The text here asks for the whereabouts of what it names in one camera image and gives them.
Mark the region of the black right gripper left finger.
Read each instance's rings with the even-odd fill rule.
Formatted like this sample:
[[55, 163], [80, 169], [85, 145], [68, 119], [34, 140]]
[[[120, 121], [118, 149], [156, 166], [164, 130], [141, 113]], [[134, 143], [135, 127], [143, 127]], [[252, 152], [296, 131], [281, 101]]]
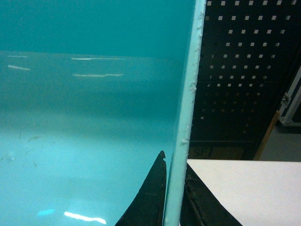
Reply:
[[165, 152], [160, 151], [117, 226], [161, 226], [166, 196]]

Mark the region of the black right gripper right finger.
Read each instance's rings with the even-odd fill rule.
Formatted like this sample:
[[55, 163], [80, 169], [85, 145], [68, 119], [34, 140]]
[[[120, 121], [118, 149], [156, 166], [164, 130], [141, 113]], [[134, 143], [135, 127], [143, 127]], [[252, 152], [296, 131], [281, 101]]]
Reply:
[[187, 164], [186, 169], [180, 225], [241, 225], [241, 223], [221, 205], [189, 164]]

